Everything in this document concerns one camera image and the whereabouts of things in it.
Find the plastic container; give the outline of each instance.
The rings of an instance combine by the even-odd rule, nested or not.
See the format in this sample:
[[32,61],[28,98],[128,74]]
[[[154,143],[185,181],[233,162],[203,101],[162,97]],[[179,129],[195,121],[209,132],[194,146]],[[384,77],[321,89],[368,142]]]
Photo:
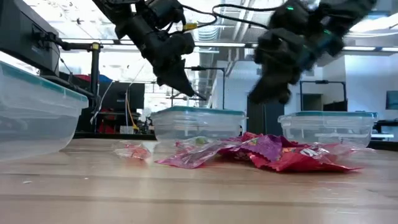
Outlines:
[[366,147],[377,120],[377,113],[304,111],[280,116],[278,122],[290,141]]
[[57,152],[87,97],[0,62],[0,161]]
[[152,113],[159,141],[183,140],[197,136],[211,139],[236,137],[245,118],[242,111],[174,106]]

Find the cable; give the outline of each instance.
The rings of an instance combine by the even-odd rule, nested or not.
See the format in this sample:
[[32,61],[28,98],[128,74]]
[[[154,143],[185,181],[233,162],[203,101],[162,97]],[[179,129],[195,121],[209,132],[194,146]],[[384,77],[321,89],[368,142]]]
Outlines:
[[134,119],[132,117],[131,110],[130,110],[130,102],[129,102],[129,98],[127,97],[127,94],[126,94],[126,103],[127,103],[127,110],[129,111],[129,115],[130,115],[130,119],[131,119],[131,123],[132,123],[132,129],[139,130],[138,126],[135,124]]
[[239,18],[235,18],[235,17],[231,17],[231,16],[225,16],[225,15],[222,15],[222,14],[220,14],[218,12],[215,12],[215,9],[219,8],[219,7],[233,7],[233,8],[236,8],[236,9],[244,9],[244,10],[247,10],[247,11],[254,11],[254,12],[269,12],[269,11],[275,11],[276,9],[279,8],[279,7],[272,7],[272,8],[258,9],[258,8],[238,6],[238,5],[234,5],[234,4],[218,4],[218,5],[214,6],[213,9],[212,9],[213,14],[218,16],[218,17],[220,17],[220,18],[229,19],[229,20],[237,21],[237,22],[243,22],[243,23],[247,23],[247,24],[250,24],[250,25],[253,25],[253,26],[259,26],[259,27],[262,27],[264,29],[268,29],[268,26],[266,26],[264,24],[261,24],[261,23],[258,23],[258,22],[248,21],[248,20],[245,20],[245,19],[239,19]]
[[185,9],[189,9],[189,10],[191,10],[191,11],[193,11],[193,12],[197,12],[197,13],[199,13],[199,14],[209,15],[209,16],[213,16],[213,17],[214,17],[214,19],[213,19],[211,22],[199,22],[199,23],[201,23],[201,25],[199,25],[196,29],[202,28],[202,27],[206,27],[206,26],[210,26],[210,25],[213,25],[213,24],[215,24],[215,23],[217,22],[217,20],[218,20],[217,16],[214,15],[213,13],[211,13],[211,12],[203,12],[203,11],[201,11],[201,10],[199,10],[199,9],[195,9],[195,8],[193,8],[193,7],[186,6],[186,5],[182,5],[182,7],[184,7]]
[[135,122],[134,122],[134,120],[133,120],[133,118],[132,118],[131,111],[130,111],[130,102],[129,102],[129,99],[127,98],[127,96],[128,96],[128,93],[129,93],[129,90],[130,90],[130,87],[131,87],[132,83],[133,83],[134,81],[136,81],[136,78],[137,78],[138,75],[142,72],[142,69],[144,69],[145,65],[146,65],[146,63],[144,63],[143,66],[140,68],[140,70],[137,72],[137,75],[136,75],[136,76],[134,77],[134,79],[131,81],[129,87],[128,87],[127,90],[126,90],[126,99],[125,99],[126,104],[125,104],[125,107],[126,107],[126,126],[127,126],[127,133],[128,133],[128,134],[129,134],[130,132],[129,132],[129,120],[128,120],[128,117],[127,117],[127,110],[128,110],[128,112],[129,112],[129,114],[130,114],[130,118],[131,118],[131,122],[132,122],[132,128],[135,129],[135,130],[139,130],[139,128],[137,127],[137,125],[135,124]]
[[72,71],[68,68],[68,65],[65,64],[65,61],[60,57],[61,62],[63,63],[63,65],[65,66],[65,68],[67,68],[67,70],[69,71],[69,74],[72,74]]
[[112,84],[114,83],[114,81],[111,82],[111,84],[109,84],[108,88],[105,90],[104,95],[102,96],[101,102],[99,103],[99,107],[98,110],[95,112],[94,116],[90,119],[90,123],[93,124],[94,119],[98,116],[98,113],[101,111],[102,109],[102,102],[105,99],[106,93],[108,92],[108,90],[111,88]]
[[173,23],[171,22],[171,23],[169,24],[169,26],[166,28],[166,31],[167,31],[167,32],[170,31],[170,29],[172,28],[172,26],[173,26]]
[[195,9],[194,7],[186,6],[186,5],[182,5],[182,7],[184,7],[185,9],[191,10],[193,12],[197,12],[199,14],[213,16],[214,19],[211,22],[198,22],[198,23],[200,23],[200,25],[198,25],[198,24],[187,24],[187,25],[185,25],[183,27],[182,30],[178,30],[178,31],[172,32],[169,35],[183,34],[186,31],[199,29],[199,28],[206,27],[206,26],[211,26],[211,25],[215,24],[217,22],[217,20],[218,20],[217,16],[214,15],[213,13],[211,13],[211,12],[203,12],[203,11],[201,11],[199,9]]

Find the ceiling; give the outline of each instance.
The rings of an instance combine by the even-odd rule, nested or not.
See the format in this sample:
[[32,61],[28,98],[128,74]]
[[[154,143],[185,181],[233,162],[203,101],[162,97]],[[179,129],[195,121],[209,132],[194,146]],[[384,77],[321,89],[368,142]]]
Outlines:
[[[63,39],[93,39],[113,40],[114,25],[101,13],[101,11],[90,0],[24,0],[32,9],[38,12],[46,21],[56,28],[60,37]],[[202,11],[210,12],[211,8],[220,3],[239,4],[248,7],[276,7],[280,6],[284,0],[180,0],[182,4],[197,8]],[[330,3],[341,0],[328,0]],[[352,29],[347,43],[350,45],[361,46],[396,46],[398,38],[395,32],[398,32],[398,14],[393,15],[398,10],[398,1],[379,0],[375,8],[377,13],[366,18],[362,23]],[[247,12],[240,9],[225,8],[221,9],[222,14],[231,17],[238,17],[250,21],[267,24],[270,12]],[[188,22],[208,22],[212,17],[197,14],[185,10],[185,16]],[[180,29],[177,25],[172,30]],[[259,27],[242,24],[240,22],[220,19],[215,25],[197,29],[193,31],[197,41],[217,41],[217,42],[256,42],[257,38],[264,32]],[[196,48],[195,53],[187,55],[187,65],[202,65],[213,67],[217,61],[229,61],[234,58],[245,60],[236,55],[234,50],[227,47],[203,49]],[[78,68],[82,73],[90,71],[90,56],[87,53],[63,52],[62,57],[68,67]],[[143,60],[141,54],[131,46],[108,47],[100,57],[100,71],[102,74],[117,80],[128,81],[153,81],[155,76],[152,68],[146,60]],[[244,63],[237,63],[239,67],[244,68]],[[202,94],[209,96],[214,80],[214,72],[190,72],[187,71],[189,79],[195,85],[195,88]]]

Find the teal container lid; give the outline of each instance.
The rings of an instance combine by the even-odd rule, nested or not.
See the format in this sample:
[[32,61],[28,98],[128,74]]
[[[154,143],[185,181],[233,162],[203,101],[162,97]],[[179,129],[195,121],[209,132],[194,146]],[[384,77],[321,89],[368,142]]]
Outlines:
[[1,61],[0,61],[0,67],[3,70],[3,75],[6,75],[6,76],[9,76],[12,78],[17,78],[24,82],[29,82],[34,85],[41,85],[42,87],[44,87],[46,89],[56,91],[61,94],[66,94],[67,96],[72,97],[76,100],[80,100],[82,102],[88,102],[88,99],[86,96],[84,96],[80,93],[77,93],[75,91],[69,90],[69,89],[62,87],[58,84],[55,84],[53,82],[50,82],[38,75],[30,74],[30,73],[25,72],[17,67],[14,67],[12,65],[9,65],[9,64],[1,62]]
[[158,115],[158,114],[164,114],[166,112],[173,112],[173,111],[244,116],[244,113],[242,111],[217,110],[217,109],[209,109],[209,108],[194,108],[194,107],[190,107],[190,106],[173,106],[171,108],[167,108],[165,110],[158,111],[153,114]]
[[373,112],[338,112],[338,111],[302,111],[290,116],[352,116],[378,119],[379,115]]

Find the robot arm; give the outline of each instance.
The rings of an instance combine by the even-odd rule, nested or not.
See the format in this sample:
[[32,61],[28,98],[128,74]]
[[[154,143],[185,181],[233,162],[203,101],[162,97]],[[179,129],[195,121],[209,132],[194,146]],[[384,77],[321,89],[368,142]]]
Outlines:
[[254,103],[279,100],[286,104],[304,70],[311,70],[324,54],[338,55],[343,37],[367,16],[377,0],[320,3],[314,11],[299,0],[288,0],[271,16],[269,30],[258,39],[254,61],[262,77],[249,95]]
[[[183,7],[177,0],[93,0],[116,25],[118,39],[128,36],[154,68],[159,85],[166,84],[188,96],[194,91],[185,74],[181,55],[193,52],[190,33],[170,35],[164,27],[172,22],[186,24]],[[136,5],[136,13],[131,11]]]
[[[339,54],[343,37],[375,6],[377,0],[345,0],[320,3],[311,11],[300,0],[288,0],[275,10],[268,28],[258,39],[254,61],[262,65],[262,77],[249,95],[254,103],[279,100],[287,103],[289,84],[296,84],[304,70],[312,69],[324,54]],[[171,22],[186,24],[178,0],[93,0],[116,25],[116,35],[127,35],[152,64],[159,85],[193,96],[181,55],[193,52],[189,33],[168,34]],[[130,5],[136,5],[136,13]]]

